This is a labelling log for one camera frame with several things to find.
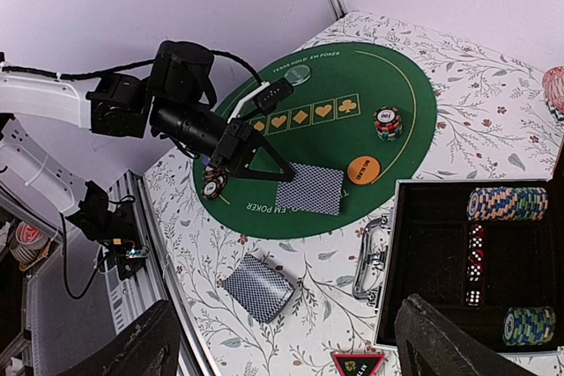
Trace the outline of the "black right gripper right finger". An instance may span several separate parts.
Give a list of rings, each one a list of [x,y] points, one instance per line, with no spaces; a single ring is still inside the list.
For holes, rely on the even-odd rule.
[[[516,362],[544,358],[541,347],[505,347],[500,306],[437,306],[418,294],[394,322],[403,375],[532,375]]]

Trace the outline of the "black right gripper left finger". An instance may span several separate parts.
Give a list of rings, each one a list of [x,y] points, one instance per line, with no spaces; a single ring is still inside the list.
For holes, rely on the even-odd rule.
[[[173,304],[158,300],[109,344],[63,375],[176,375],[182,335]]]

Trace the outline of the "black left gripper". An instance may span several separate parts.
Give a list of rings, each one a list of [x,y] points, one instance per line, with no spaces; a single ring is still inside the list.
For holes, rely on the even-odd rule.
[[[256,181],[289,182],[293,168],[249,123],[233,119],[219,139],[210,167]]]

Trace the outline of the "green and red chip stack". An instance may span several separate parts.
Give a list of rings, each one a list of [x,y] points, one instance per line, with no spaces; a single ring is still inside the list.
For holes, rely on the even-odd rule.
[[[203,170],[203,198],[205,200],[218,198],[226,187],[227,181],[228,175],[224,169],[205,166]]]

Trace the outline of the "single playing card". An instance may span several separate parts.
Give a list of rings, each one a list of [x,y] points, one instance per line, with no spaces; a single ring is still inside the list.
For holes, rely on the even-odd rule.
[[[337,216],[344,172],[294,162],[289,165],[294,170],[294,177],[278,184],[275,205],[292,211]]]

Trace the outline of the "clear dealer button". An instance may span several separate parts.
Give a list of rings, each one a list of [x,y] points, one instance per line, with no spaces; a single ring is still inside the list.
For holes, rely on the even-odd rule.
[[[284,78],[292,86],[302,85],[307,82],[310,77],[311,69],[305,64],[293,66],[284,75]]]

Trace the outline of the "orange big blind button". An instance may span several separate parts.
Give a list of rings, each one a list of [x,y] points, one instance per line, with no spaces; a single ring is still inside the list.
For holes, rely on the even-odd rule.
[[[350,182],[358,186],[373,184],[381,174],[381,164],[372,156],[359,156],[353,159],[347,169]]]

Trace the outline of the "blue playing card deck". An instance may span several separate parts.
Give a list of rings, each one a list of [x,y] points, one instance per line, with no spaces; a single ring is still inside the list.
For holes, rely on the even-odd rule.
[[[294,286],[283,275],[252,254],[242,257],[222,287],[258,323],[273,321],[294,293]]]

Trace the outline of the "small green chip stack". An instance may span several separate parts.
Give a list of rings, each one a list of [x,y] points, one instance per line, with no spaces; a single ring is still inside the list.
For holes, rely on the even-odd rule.
[[[395,107],[381,107],[374,112],[373,121],[377,135],[383,141],[395,141],[402,134],[403,123]]]

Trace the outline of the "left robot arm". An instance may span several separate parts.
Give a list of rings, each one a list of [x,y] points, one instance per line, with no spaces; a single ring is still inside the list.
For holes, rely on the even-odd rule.
[[[101,136],[151,133],[189,158],[207,157],[211,167],[235,178],[290,181],[293,169],[251,126],[244,107],[252,103],[256,114],[268,114],[293,86],[283,78],[259,80],[221,117],[214,112],[218,98],[210,79],[218,56],[193,42],[164,41],[146,61],[150,74],[142,79],[131,75],[130,65],[68,74],[3,64],[1,161],[90,239],[115,231],[122,219],[109,209],[101,187],[67,171],[26,133],[20,116],[67,122]]]

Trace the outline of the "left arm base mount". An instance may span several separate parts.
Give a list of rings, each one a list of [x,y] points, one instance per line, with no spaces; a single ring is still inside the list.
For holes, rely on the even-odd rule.
[[[96,183],[87,181],[78,210],[66,218],[90,241],[107,249],[122,281],[134,276],[145,265],[149,254],[137,229],[135,201],[133,195],[112,201]]]

